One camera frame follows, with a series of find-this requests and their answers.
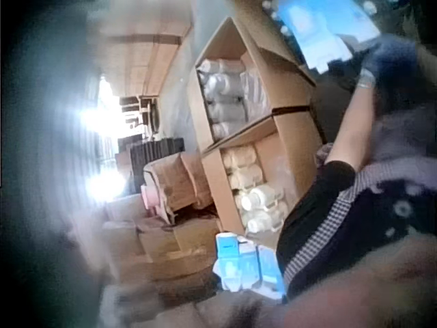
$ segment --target person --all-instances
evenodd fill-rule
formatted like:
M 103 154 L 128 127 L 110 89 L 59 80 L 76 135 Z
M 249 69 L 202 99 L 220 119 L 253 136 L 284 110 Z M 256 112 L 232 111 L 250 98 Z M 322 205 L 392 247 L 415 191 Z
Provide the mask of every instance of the person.
M 234 327 L 426 327 L 435 319 L 437 159 L 409 143 L 420 128 L 412 138 L 404 131 L 403 147 L 389 155 L 374 156 L 385 140 L 372 145 L 378 90 L 420 75 L 435 83 L 429 63 L 434 57 L 409 40 L 376 42 L 328 156 L 281 231 L 288 302 L 240 312 Z M 391 115 L 418 116 L 421 105 Z

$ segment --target box flap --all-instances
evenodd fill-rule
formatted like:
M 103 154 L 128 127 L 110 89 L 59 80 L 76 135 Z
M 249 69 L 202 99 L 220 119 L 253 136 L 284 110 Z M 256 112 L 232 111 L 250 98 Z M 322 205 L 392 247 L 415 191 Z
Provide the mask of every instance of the box flap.
M 232 190 L 227 181 L 227 174 L 223 166 L 220 150 L 216 149 L 205 156 L 202 159 L 202 163 L 223 230 L 232 231 L 244 236 L 244 227 L 235 205 Z
M 260 120 L 256 120 L 247 124 L 243 129 L 239 130 L 227 138 L 216 142 L 203 152 L 203 155 L 211 153 L 215 149 L 237 147 L 260 140 L 268 135 L 276 132 L 276 126 L 272 116 L 267 116 Z
M 230 0 L 236 18 L 244 24 L 256 45 L 298 65 L 293 53 L 283 41 L 281 32 L 262 10 L 262 0 Z
M 212 145 L 214 140 L 212 138 L 210 123 L 206 115 L 205 101 L 203 100 L 201 86 L 195 67 L 191 70 L 188 78 L 187 92 L 188 104 L 193 118 L 197 144 L 199 145 L 200 151 L 203 151 L 209 145 Z
M 322 146 L 322 140 L 308 111 L 275 116 L 274 121 L 288 154 L 298 196 L 302 197 L 317 173 L 314 156 Z
M 209 59 L 237 59 L 246 52 L 244 42 L 235 29 L 233 19 L 225 18 L 212 34 L 210 41 L 197 58 L 198 66 L 205 58 Z
M 270 107 L 309 105 L 312 86 L 299 67 L 270 49 L 259 48 L 245 25 L 237 19 L 233 22 L 258 70 Z

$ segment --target blue box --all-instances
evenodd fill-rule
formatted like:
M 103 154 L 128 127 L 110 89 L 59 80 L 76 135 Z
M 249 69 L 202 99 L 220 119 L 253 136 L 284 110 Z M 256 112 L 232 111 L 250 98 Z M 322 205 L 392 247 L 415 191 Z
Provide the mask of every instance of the blue box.
M 216 234 L 217 257 L 235 258 L 240 255 L 238 251 L 238 236 L 232 232 Z

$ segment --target pink container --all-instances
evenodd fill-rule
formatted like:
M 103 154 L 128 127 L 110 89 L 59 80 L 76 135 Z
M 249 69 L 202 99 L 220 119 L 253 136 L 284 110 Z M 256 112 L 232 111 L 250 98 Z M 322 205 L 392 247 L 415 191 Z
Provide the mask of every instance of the pink container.
M 146 209 L 151 209 L 160 204 L 159 193 L 156 186 L 141 186 L 141 196 L 143 197 L 144 206 Z

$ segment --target black top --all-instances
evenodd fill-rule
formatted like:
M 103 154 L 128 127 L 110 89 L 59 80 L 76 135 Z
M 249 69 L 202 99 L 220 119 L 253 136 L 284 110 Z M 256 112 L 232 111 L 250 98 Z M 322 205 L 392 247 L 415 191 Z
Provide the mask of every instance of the black top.
M 323 166 L 286 219 L 277 247 L 281 272 L 328 216 L 340 191 L 351 187 L 355 172 L 340 161 Z M 364 190 L 323 250 L 292 280 L 293 298 L 330 274 L 351 267 L 366 253 L 414 232 L 436 231 L 436 194 L 403 180 Z

